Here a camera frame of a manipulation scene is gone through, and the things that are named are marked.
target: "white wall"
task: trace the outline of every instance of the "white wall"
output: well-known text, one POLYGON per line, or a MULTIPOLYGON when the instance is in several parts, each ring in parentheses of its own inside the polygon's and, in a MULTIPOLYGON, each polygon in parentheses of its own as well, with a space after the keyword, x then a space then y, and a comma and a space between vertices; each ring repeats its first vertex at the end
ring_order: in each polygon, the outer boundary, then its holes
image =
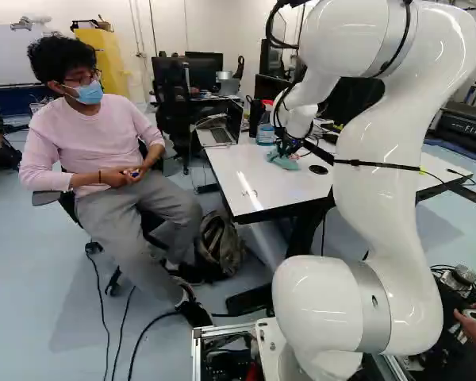
POLYGON ((74 36, 69 29, 72 20, 98 18, 98 14, 109 20, 116 30, 125 67, 132 73, 132 98, 144 98, 140 81, 142 63, 135 57, 136 43, 127 0, 0 0, 0 24, 17 22, 21 16, 33 14, 51 16, 48 27, 71 37, 74 36))
MULTIPOLYGON (((157 48, 168 55, 186 50, 223 52, 225 69, 232 71, 236 70, 236 60, 241 54, 245 57, 242 89, 245 94, 253 94, 254 76, 259 71, 260 41, 274 3, 275 0, 152 0, 157 48)), ((132 0, 132 7, 138 39, 143 38, 139 50, 146 54, 145 58, 136 57, 128 0, 1 0, 0 24, 17 22, 24 15, 48 15, 52 17, 49 28, 73 36, 69 29, 72 20, 98 18, 101 14, 115 28, 125 68, 131 74, 131 98, 140 102, 151 89, 151 57, 155 49, 148 0, 132 0)), ((300 7, 282 10, 289 42, 295 42, 297 36, 299 10, 300 7)), ((284 58, 288 59, 289 54, 286 51, 284 58)))

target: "black backpack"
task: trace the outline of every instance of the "black backpack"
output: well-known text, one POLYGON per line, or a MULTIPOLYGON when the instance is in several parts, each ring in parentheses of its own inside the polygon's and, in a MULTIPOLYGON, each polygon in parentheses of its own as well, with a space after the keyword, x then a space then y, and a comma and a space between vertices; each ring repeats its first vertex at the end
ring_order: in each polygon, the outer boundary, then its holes
POLYGON ((2 147, 0 148, 0 170, 14 169, 15 171, 19 171, 21 157, 21 151, 15 149, 4 137, 2 147))

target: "chair wheel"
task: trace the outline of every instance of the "chair wheel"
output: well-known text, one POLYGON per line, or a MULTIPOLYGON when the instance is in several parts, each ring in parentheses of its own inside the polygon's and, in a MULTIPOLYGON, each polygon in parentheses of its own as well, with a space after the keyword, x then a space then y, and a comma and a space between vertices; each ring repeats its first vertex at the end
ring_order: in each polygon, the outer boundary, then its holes
POLYGON ((85 253, 86 254, 96 254, 104 250, 98 242, 88 242, 85 244, 85 253))

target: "black sneaker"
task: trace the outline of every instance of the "black sneaker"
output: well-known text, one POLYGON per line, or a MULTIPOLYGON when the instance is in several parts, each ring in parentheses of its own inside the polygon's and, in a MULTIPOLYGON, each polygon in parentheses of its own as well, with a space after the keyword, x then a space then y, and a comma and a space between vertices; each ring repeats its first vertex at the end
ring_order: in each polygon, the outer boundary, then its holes
POLYGON ((180 278, 187 283, 197 286, 205 282, 201 272, 197 267, 181 262, 178 266, 178 270, 167 270, 169 274, 174 278, 180 278))
POLYGON ((208 312, 195 300, 185 301, 175 307, 175 309, 187 319, 193 328, 213 325, 212 318, 208 315, 208 312))

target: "white table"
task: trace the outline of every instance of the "white table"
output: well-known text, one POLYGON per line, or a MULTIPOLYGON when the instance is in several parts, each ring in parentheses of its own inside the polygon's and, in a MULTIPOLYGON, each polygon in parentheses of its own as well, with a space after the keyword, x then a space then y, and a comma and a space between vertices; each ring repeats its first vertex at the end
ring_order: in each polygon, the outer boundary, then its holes
MULTIPOLYGON (((320 140, 319 147, 334 153, 335 145, 320 140)), ((326 198, 332 187, 332 166, 314 154, 302 157, 299 171, 287 171, 265 160, 274 146, 259 146, 247 133, 240 135, 239 144, 225 148, 207 148, 206 154, 233 218, 238 223, 264 221, 276 209, 296 206, 326 198), (318 164, 328 169, 327 175, 317 175, 309 166, 318 164)), ((304 148, 298 153, 308 151, 304 148)), ((462 179, 450 173, 451 168, 465 176, 464 168, 452 165, 427 153, 421 154, 421 168, 445 183, 462 179)), ((420 174, 419 190, 437 188, 441 183, 430 175, 420 174)))

